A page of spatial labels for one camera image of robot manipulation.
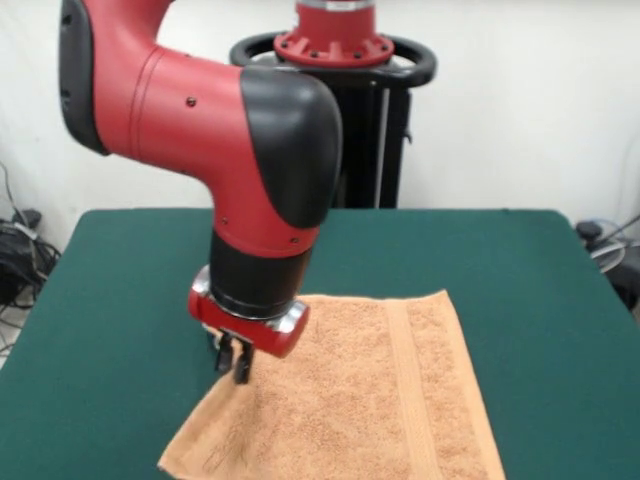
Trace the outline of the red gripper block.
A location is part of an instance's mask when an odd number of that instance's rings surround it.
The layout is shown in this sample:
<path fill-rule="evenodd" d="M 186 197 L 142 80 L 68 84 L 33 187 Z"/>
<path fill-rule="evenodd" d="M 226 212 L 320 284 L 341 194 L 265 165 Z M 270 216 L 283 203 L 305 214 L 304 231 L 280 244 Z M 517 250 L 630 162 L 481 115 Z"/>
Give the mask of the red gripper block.
<path fill-rule="evenodd" d="M 310 307 L 296 300 L 281 317 L 268 321 L 248 320 L 223 311 L 209 295 L 195 290 L 189 292 L 187 306 L 195 319 L 210 329 L 222 332 L 215 341 L 215 370 L 218 373 L 226 374 L 233 366 L 232 336 L 243 340 L 234 368 L 233 378 L 237 385 L 250 382 L 255 349 L 276 358 L 288 356 L 297 345 L 310 316 Z"/>

